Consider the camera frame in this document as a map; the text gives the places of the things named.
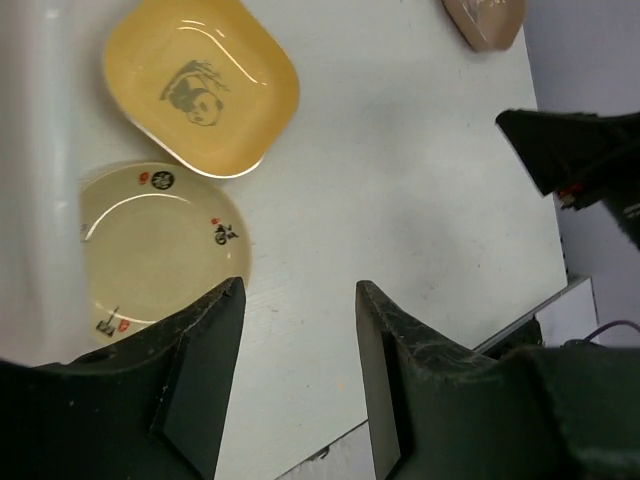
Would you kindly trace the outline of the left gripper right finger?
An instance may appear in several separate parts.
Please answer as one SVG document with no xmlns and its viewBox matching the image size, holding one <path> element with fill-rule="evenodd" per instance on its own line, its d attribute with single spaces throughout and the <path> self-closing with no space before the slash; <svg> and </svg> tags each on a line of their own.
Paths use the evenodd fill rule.
<svg viewBox="0 0 640 480">
<path fill-rule="evenodd" d="M 379 479 L 635 479 L 639 353 L 540 346 L 478 354 L 356 286 Z"/>
</svg>

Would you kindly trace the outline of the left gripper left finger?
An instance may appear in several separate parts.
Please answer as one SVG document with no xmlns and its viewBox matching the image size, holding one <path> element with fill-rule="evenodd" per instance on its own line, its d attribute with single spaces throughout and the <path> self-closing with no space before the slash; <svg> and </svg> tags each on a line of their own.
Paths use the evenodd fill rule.
<svg viewBox="0 0 640 480">
<path fill-rule="evenodd" d="M 245 313 L 230 278 L 70 364 L 1 365 L 5 479 L 211 479 Z"/>
</svg>

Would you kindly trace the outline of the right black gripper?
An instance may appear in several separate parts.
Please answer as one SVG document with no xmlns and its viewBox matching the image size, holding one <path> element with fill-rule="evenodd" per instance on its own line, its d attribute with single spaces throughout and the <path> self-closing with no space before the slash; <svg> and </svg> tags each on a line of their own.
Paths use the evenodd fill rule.
<svg viewBox="0 0 640 480">
<path fill-rule="evenodd" d="M 505 110 L 495 119 L 537 190 L 575 211 L 602 203 L 639 248 L 639 115 Z"/>
</svg>

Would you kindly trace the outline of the brown square dish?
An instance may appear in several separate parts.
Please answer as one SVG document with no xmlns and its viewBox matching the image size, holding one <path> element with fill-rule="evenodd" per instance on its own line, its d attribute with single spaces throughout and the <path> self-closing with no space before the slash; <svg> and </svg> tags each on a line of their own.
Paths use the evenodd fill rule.
<svg viewBox="0 0 640 480">
<path fill-rule="evenodd" d="M 525 0 L 442 0 L 442 5 L 475 52 L 506 51 L 525 18 Z"/>
</svg>

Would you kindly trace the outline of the yellow square panda dish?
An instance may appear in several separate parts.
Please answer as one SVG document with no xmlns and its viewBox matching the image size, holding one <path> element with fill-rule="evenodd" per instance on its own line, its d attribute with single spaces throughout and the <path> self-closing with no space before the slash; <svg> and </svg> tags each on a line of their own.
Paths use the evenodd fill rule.
<svg viewBox="0 0 640 480">
<path fill-rule="evenodd" d="M 105 43 L 104 78 L 126 118 L 190 170 L 257 168 L 299 105 L 288 55 L 240 1 L 143 1 Z"/>
</svg>

